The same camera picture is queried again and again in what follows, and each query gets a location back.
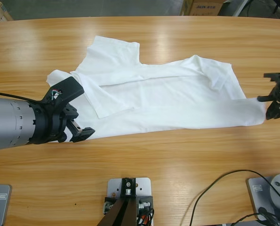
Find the black robot arm segment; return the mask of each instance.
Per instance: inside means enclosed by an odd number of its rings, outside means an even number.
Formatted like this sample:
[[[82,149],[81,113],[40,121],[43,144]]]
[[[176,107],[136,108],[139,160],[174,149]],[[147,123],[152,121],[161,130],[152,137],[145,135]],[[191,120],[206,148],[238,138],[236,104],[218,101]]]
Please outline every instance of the black robot arm segment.
[[[78,117],[77,109],[69,104],[83,93],[82,86],[73,77],[52,86],[41,101],[0,93],[22,99],[0,98],[0,149],[63,142],[67,139],[66,126],[72,133],[70,141],[86,140],[95,131],[79,127],[74,121]]]
[[[260,102],[272,101],[266,111],[266,119],[280,118],[280,73],[266,73],[264,77],[271,78],[271,81],[276,82],[276,86],[268,96],[259,96],[257,99]]]

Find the t-shirt sleeve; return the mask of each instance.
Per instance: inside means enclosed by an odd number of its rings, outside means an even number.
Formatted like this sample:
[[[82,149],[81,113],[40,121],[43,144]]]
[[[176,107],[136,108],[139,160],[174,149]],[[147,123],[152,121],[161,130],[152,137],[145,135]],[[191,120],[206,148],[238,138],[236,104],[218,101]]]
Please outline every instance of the t-shirt sleeve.
[[[96,36],[76,73],[103,74],[139,64],[139,43]]]

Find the wooden table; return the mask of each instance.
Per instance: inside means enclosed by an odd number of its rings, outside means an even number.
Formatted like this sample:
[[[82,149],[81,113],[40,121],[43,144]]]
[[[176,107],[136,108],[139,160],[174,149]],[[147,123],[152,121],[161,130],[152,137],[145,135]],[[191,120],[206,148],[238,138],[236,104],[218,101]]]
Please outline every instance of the wooden table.
[[[197,54],[231,63],[247,97],[275,85],[280,20],[245,17],[93,17],[0,23],[0,92],[41,99],[54,69],[73,71],[95,35],[140,43],[140,60],[162,64]],[[107,181],[150,177],[155,225],[188,225],[192,200],[236,169],[280,173],[280,119],[252,127],[181,129],[0,150],[0,183],[13,187],[6,225],[96,225]],[[222,179],[198,204],[194,225],[253,212],[246,179]]]

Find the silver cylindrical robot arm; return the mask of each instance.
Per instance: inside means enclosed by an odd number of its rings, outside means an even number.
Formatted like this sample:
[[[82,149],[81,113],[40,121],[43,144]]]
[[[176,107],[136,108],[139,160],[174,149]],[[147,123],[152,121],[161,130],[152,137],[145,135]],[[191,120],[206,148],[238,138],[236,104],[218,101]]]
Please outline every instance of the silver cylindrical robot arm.
[[[67,139],[65,127],[72,133],[70,141],[87,139],[95,131],[77,125],[74,121],[78,117],[77,109],[69,104],[83,93],[82,86],[73,77],[52,86],[41,101],[0,93],[23,99],[0,98],[0,149],[63,142]]]

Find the floor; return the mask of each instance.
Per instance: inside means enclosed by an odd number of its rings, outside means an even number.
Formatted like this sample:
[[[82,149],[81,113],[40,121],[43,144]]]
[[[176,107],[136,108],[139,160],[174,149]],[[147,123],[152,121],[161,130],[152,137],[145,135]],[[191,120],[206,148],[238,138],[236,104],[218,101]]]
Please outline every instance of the floor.
[[[79,16],[177,16],[183,0],[0,0],[15,20]],[[241,0],[225,3],[219,13],[231,16]],[[254,0],[240,16],[280,19],[273,0]]]

